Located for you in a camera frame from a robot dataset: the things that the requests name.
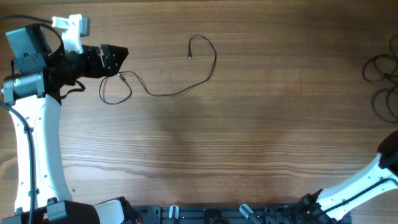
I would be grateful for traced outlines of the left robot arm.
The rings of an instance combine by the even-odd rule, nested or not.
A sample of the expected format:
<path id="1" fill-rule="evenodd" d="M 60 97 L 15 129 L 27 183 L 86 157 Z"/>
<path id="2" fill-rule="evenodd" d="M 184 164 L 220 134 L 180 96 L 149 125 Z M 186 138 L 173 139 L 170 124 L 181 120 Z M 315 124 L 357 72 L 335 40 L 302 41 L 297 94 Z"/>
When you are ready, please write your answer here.
<path id="1" fill-rule="evenodd" d="M 114 45 L 78 45 L 65 40 L 52 51 L 44 24 L 6 34 L 14 52 L 11 75 L 2 87 L 1 106 L 9 110 L 17 137 L 19 186 L 15 214 L 5 223 L 139 223 L 139 214 L 122 197 L 97 205 L 72 200 L 62 166 L 59 121 L 63 96 L 71 86 L 83 91 L 81 77 L 112 77 L 128 49 Z"/>

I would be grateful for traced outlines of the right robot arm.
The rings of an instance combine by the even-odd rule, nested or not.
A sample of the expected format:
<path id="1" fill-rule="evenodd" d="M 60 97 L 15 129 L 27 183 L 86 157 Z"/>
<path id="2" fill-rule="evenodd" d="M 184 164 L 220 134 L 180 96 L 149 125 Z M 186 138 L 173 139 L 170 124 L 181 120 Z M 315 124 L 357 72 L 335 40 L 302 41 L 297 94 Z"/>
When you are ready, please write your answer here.
<path id="1" fill-rule="evenodd" d="M 352 209 L 397 189 L 397 131 L 378 146 L 375 158 L 341 183 L 307 194 L 294 210 L 295 223 L 338 223 Z"/>

